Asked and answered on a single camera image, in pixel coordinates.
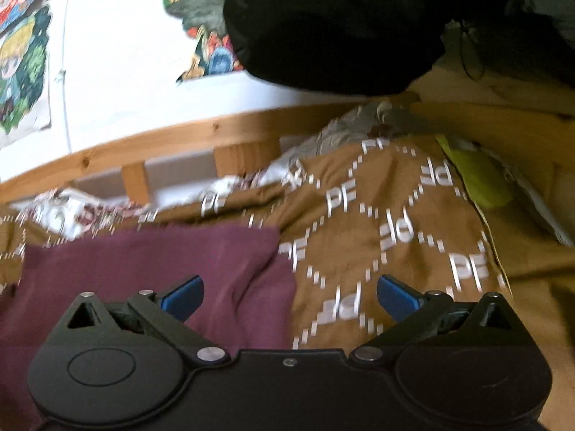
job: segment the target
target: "blue lever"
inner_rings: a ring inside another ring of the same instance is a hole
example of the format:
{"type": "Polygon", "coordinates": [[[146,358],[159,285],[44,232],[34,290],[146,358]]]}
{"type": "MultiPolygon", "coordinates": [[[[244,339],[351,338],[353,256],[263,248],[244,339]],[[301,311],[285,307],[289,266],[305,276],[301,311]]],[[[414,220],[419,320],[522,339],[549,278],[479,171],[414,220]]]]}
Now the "blue lever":
{"type": "Polygon", "coordinates": [[[396,322],[401,322],[423,306],[425,297],[392,276],[383,275],[377,281],[377,300],[396,322]]]}
{"type": "Polygon", "coordinates": [[[203,280],[197,275],[162,296],[160,308],[180,322],[186,321],[203,302],[203,280]]]}

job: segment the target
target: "brown duvet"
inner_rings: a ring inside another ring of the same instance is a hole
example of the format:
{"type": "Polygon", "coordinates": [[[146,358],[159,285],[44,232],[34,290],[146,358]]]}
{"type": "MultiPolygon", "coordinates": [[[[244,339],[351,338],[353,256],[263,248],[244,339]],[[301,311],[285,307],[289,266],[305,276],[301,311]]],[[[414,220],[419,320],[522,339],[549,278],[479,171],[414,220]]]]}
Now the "brown duvet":
{"type": "MultiPolygon", "coordinates": [[[[509,280],[515,308],[554,371],[542,422],[567,431],[575,422],[575,250],[514,206],[479,213],[433,136],[380,138],[297,161],[284,184],[207,193],[192,204],[118,218],[98,233],[230,220],[279,228],[280,252],[289,256],[297,284],[293,348],[349,351],[390,327],[375,291],[383,274],[465,301],[487,291],[511,299],[509,280]]],[[[20,225],[15,211],[4,213],[11,216],[0,226],[8,253],[23,234],[29,244],[62,242],[32,222],[20,225]]],[[[19,257],[6,256],[0,269],[4,281],[17,281],[19,257]]]]}

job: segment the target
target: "screw head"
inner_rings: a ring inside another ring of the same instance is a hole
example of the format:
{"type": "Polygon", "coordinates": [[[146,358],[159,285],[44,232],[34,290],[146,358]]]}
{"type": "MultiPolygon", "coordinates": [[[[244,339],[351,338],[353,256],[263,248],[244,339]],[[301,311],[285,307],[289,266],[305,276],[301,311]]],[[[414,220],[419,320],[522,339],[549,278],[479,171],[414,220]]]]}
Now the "screw head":
{"type": "Polygon", "coordinates": [[[203,347],[198,350],[197,355],[202,361],[219,361],[225,357],[225,351],[220,347],[203,347]]]}
{"type": "Polygon", "coordinates": [[[354,351],[354,356],[361,361],[377,361],[383,356],[383,352],[377,347],[364,345],[354,351]]]}
{"type": "Polygon", "coordinates": [[[292,367],[292,366],[295,366],[297,364],[297,359],[286,358],[286,359],[284,359],[284,361],[282,361],[282,363],[284,364],[284,366],[292,367]]]}

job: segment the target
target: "black fabric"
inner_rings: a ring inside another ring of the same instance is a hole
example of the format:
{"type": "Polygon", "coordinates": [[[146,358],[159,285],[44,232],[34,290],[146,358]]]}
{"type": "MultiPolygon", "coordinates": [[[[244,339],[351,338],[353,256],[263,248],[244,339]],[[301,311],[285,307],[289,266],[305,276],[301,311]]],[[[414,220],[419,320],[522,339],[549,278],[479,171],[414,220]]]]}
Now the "black fabric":
{"type": "MultiPolygon", "coordinates": [[[[313,91],[403,91],[444,53],[447,22],[481,0],[225,0],[239,61],[261,79],[313,91]]],[[[486,0],[503,13],[507,0],[486,0]]]]}

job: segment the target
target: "wooden bed slat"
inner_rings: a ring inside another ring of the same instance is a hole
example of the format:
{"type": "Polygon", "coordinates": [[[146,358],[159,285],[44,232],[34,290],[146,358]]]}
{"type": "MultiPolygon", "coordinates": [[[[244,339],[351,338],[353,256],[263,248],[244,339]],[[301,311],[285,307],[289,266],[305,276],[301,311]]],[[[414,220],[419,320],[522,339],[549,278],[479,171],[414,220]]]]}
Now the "wooden bed slat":
{"type": "Polygon", "coordinates": [[[257,172],[267,167],[280,155],[279,138],[214,149],[216,171],[219,177],[257,172]]]}
{"type": "Polygon", "coordinates": [[[148,175],[144,162],[124,165],[122,167],[122,181],[130,201],[138,204],[149,204],[148,175]]]}
{"type": "Polygon", "coordinates": [[[359,102],[238,113],[170,126],[76,152],[0,183],[0,202],[43,193],[125,164],[290,135],[317,133],[359,102]]]}
{"type": "Polygon", "coordinates": [[[561,115],[465,103],[413,103],[441,130],[475,140],[514,164],[548,200],[557,166],[575,171],[575,122],[561,115]]]}

